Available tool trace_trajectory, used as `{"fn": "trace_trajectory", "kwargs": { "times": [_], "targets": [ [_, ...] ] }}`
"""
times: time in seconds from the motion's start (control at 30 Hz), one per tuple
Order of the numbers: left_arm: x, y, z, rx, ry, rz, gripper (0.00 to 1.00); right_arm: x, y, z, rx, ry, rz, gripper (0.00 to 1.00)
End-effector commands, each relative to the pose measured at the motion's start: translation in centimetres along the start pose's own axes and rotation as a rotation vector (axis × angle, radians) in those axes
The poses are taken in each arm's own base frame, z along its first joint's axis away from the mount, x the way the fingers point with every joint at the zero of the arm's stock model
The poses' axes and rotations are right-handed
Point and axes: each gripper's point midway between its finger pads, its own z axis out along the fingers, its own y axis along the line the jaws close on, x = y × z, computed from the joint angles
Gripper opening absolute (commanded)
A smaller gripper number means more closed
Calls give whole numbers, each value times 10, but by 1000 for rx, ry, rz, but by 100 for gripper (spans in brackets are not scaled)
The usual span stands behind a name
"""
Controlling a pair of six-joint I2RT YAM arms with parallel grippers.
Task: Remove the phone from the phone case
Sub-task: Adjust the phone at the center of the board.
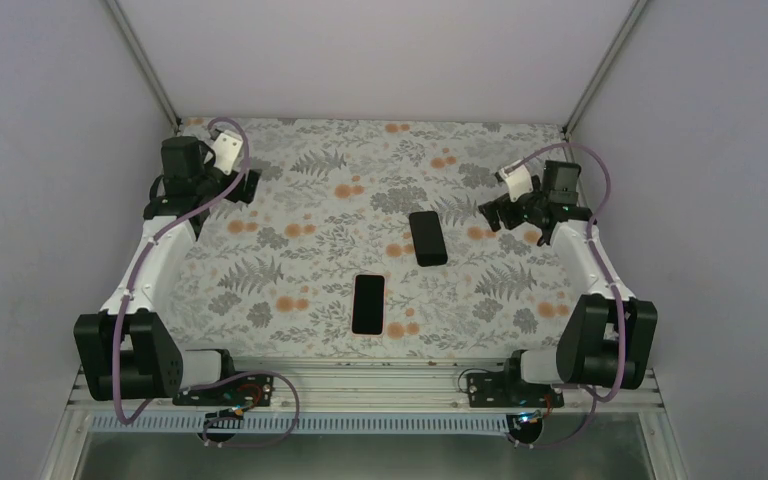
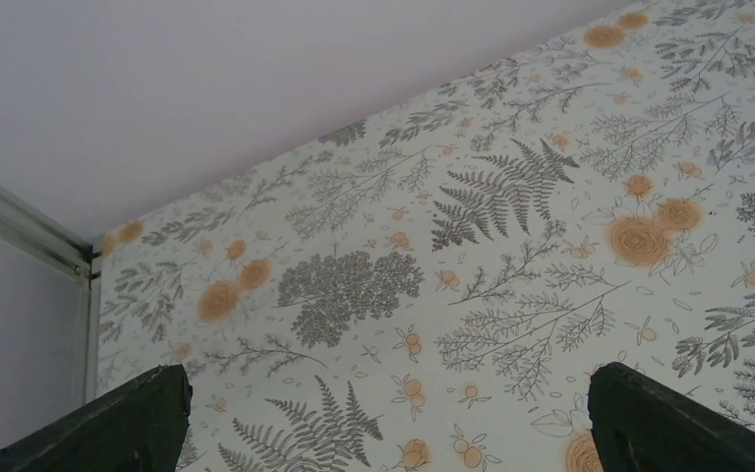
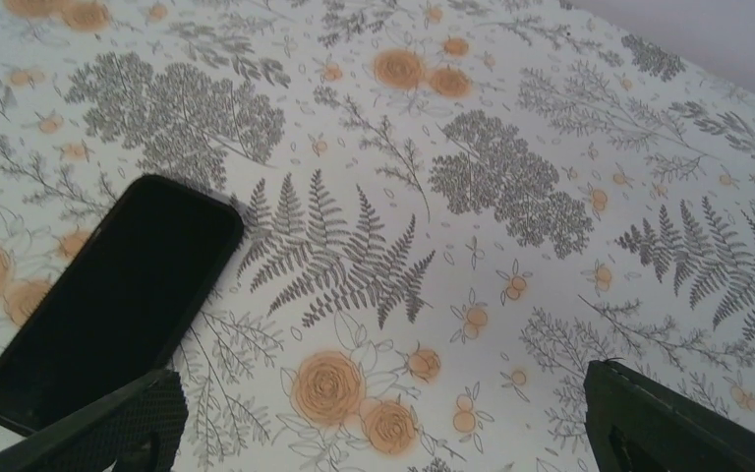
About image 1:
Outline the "black phone case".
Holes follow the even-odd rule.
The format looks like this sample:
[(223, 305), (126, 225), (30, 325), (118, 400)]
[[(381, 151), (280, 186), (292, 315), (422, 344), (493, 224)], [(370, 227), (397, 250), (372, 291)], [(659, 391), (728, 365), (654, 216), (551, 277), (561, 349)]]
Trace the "black phone case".
[(438, 213), (413, 212), (408, 220), (417, 264), (420, 267), (445, 265), (448, 253)]

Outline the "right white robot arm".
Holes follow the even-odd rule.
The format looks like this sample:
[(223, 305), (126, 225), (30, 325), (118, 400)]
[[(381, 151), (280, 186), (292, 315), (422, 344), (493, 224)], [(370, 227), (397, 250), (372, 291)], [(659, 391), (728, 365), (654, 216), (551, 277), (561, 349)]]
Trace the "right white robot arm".
[(541, 385), (580, 385), (600, 402), (638, 388), (645, 376), (658, 323), (654, 304), (621, 281), (601, 243), (594, 213), (578, 203), (580, 166), (548, 161), (539, 174), (521, 163), (501, 168), (503, 196), (480, 205), (492, 231), (524, 223), (541, 231), (579, 297), (554, 347), (515, 356), (501, 384), (504, 399), (525, 407)]

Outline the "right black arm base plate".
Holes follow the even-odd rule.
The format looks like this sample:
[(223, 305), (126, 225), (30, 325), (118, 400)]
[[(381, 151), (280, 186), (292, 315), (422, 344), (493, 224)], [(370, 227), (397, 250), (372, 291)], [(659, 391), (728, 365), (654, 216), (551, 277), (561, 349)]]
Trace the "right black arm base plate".
[(561, 408), (563, 394), (549, 385), (527, 383), (499, 372), (466, 374), (465, 390), (471, 408)]

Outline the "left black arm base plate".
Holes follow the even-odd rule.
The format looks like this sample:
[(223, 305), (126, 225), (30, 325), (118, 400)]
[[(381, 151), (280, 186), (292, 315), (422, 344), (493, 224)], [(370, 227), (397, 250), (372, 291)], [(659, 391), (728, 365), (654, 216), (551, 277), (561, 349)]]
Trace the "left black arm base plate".
[(267, 407), (271, 402), (273, 387), (273, 375), (247, 374), (219, 387), (179, 393), (172, 403), (176, 406), (219, 408)]

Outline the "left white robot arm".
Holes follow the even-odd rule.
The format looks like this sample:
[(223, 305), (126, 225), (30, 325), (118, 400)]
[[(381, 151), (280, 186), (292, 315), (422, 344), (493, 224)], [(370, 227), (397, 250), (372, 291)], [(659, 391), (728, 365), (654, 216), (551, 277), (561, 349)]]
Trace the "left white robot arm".
[(260, 173), (245, 167), (247, 139), (178, 136), (161, 144), (162, 172), (149, 191), (141, 238), (128, 269), (99, 312), (78, 317), (73, 335), (97, 401), (172, 398), (198, 385), (215, 405), (230, 402), (238, 377), (224, 350), (186, 350), (162, 321), (180, 269), (211, 210), (253, 201)]

